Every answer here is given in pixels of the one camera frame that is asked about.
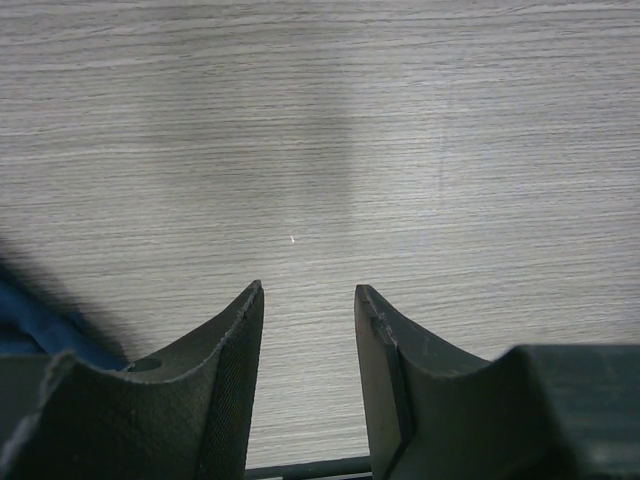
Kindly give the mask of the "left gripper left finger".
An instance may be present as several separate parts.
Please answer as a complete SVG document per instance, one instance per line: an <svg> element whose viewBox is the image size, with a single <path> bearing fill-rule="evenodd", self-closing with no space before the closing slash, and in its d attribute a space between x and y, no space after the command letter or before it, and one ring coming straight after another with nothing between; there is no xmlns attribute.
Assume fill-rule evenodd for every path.
<svg viewBox="0 0 640 480"><path fill-rule="evenodd" d="M134 432L115 478L242 478L263 319L254 281L212 319L127 367Z"/></svg>

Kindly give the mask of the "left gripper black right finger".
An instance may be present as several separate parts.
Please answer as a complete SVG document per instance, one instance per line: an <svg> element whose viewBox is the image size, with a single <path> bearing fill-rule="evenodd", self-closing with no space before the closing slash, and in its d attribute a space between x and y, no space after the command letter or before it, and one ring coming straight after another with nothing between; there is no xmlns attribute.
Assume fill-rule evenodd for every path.
<svg viewBox="0 0 640 480"><path fill-rule="evenodd" d="M359 285L355 334L376 479L497 479L500 365L468 353Z"/></svg>

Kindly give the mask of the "dark blue t shirt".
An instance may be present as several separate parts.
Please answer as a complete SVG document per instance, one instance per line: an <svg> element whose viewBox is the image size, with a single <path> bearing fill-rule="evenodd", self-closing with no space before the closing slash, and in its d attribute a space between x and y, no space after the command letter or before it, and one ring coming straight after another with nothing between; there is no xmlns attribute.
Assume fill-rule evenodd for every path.
<svg viewBox="0 0 640 480"><path fill-rule="evenodd" d="M104 370L121 371L128 365L87 335L80 312L57 311L2 265L1 353L55 355L64 351Z"/></svg>

